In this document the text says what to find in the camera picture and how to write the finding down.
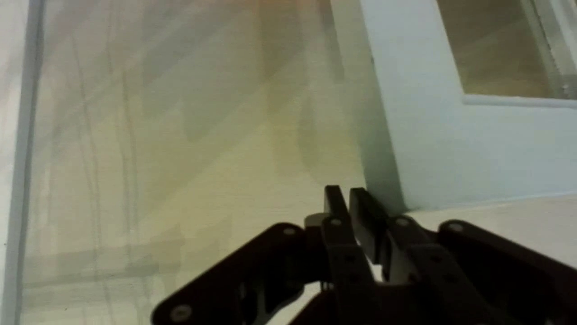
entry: glass panel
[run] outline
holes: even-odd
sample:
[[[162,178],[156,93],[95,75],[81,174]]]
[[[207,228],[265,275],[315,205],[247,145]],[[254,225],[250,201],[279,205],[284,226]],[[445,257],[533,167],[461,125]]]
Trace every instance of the glass panel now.
[[[530,0],[438,0],[467,95],[571,98]]]
[[[23,324],[147,324],[321,212],[324,185],[364,187],[353,122],[384,131],[382,109],[362,21],[333,17],[357,4],[339,6],[46,0]]]

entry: clamp jaw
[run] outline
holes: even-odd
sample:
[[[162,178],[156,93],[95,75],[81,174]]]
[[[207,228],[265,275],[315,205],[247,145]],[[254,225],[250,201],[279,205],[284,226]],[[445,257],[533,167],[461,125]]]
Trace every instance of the clamp jaw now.
[[[313,282],[321,293],[292,324],[577,324],[575,270],[461,221],[427,232],[362,188],[349,210],[339,187],[324,198],[304,228],[274,225],[173,293],[153,325],[261,325]]]

